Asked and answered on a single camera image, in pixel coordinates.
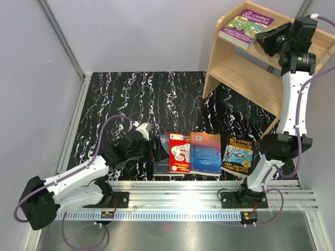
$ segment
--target wooden shelf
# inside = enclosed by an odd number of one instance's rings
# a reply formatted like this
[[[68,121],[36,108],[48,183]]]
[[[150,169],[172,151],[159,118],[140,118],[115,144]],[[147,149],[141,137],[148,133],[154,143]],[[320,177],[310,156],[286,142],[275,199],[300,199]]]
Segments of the wooden shelf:
[[[270,113],[276,116],[280,114],[283,100],[282,81],[246,59],[233,53],[215,66],[209,75]]]
[[[236,55],[234,53],[234,45],[218,36],[219,31],[245,9],[250,9],[274,18],[268,30],[287,22],[294,22],[294,19],[290,17],[249,1],[241,3],[229,13],[222,16],[216,25],[203,98],[206,98],[216,87],[224,83],[265,110],[276,115],[276,119],[264,132],[266,134],[280,118],[283,100],[281,78],[275,77],[266,70]],[[281,70],[278,64],[279,56],[274,55],[273,57],[269,57],[256,41],[248,47],[246,52]],[[309,52],[314,53],[317,57],[315,70],[315,74],[317,74],[335,52],[335,36],[317,29],[312,38]]]

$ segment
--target floor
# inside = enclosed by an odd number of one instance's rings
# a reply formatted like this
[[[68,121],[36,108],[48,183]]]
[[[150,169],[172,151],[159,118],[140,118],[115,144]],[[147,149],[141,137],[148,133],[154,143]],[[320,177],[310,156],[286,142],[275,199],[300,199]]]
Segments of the floor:
[[[139,122],[149,121],[154,133],[191,131],[220,133],[221,150],[229,134],[255,142],[254,169],[260,159],[257,141],[274,116],[221,84],[202,99],[206,72],[115,72],[93,73],[68,169],[86,161],[95,151],[102,123],[115,114]],[[106,127],[103,146],[132,130],[128,121],[116,120]],[[283,166],[291,173],[293,162]],[[274,179],[282,179],[276,174]],[[129,161],[123,170],[109,173],[109,180],[236,180],[222,172],[220,177],[185,175],[153,176],[153,164]]]
[[[273,217],[259,212],[262,221]],[[87,221],[66,221],[65,235],[76,248],[87,250],[102,238],[102,230]],[[38,251],[70,251],[62,241],[61,221],[43,229]],[[109,241],[97,250],[108,251],[316,251],[304,212],[283,212],[274,224],[244,228],[237,222],[114,221],[107,225]]]

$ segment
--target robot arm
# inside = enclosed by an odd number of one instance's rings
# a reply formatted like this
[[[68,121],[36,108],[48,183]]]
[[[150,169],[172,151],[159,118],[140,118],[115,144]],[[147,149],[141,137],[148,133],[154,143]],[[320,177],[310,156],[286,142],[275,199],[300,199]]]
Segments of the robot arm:
[[[34,190],[52,184],[32,195],[21,205],[33,230],[50,224],[57,215],[86,205],[106,206],[113,190],[106,182],[110,170],[121,169],[132,159],[160,161],[168,158],[158,137],[150,137],[151,125],[143,123],[135,131],[103,149],[97,156],[65,173],[28,181],[20,201]]]
[[[316,26],[316,20],[298,17],[293,24],[287,23],[256,35],[266,54],[280,55],[279,65],[282,67],[284,89],[281,120],[276,133],[267,134],[261,140],[260,161],[239,190],[230,196],[232,203],[227,203],[227,206],[234,204],[236,207],[253,208],[257,203],[258,208],[267,208],[266,185],[277,171],[275,166],[281,167],[298,156],[298,140],[301,141],[301,152],[312,145],[312,139],[307,138],[305,126],[309,84],[302,92],[300,89],[311,80],[315,72],[316,56],[308,50]]]

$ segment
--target book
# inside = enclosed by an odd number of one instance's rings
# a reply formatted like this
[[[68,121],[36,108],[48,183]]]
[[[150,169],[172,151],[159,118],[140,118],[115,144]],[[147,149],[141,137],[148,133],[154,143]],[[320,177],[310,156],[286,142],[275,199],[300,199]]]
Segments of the book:
[[[164,150],[169,153],[169,135],[167,134],[157,134],[160,137]],[[183,174],[171,174],[169,167],[169,159],[164,159],[159,162],[155,162],[153,166],[154,176],[184,176]]]
[[[240,178],[247,178],[250,174],[252,162],[253,141],[228,137],[221,169]]]
[[[170,173],[189,173],[189,148],[188,134],[169,133]]]
[[[255,35],[263,32],[273,20],[271,17],[245,9],[219,31],[219,36],[246,50],[255,40]]]
[[[190,154],[189,173],[209,176],[222,174],[220,134],[191,132]]]

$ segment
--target black marble surface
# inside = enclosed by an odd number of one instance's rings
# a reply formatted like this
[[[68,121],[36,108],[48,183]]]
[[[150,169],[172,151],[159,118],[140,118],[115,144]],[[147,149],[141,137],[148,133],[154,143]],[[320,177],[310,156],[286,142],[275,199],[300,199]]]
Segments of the black marble surface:
[[[93,73],[68,169],[92,157],[104,121],[116,114],[142,122],[149,121],[154,133],[220,133],[222,155],[227,136],[235,134],[255,141],[254,169],[260,159],[257,140],[274,116],[221,84],[202,99],[206,72],[122,72]],[[111,121],[104,131],[102,147],[133,130],[129,121]],[[292,162],[283,166],[291,173]],[[277,174],[274,179],[282,179]],[[185,175],[153,176],[153,164],[129,161],[123,170],[109,173],[110,180],[236,180],[222,171],[220,177]]]

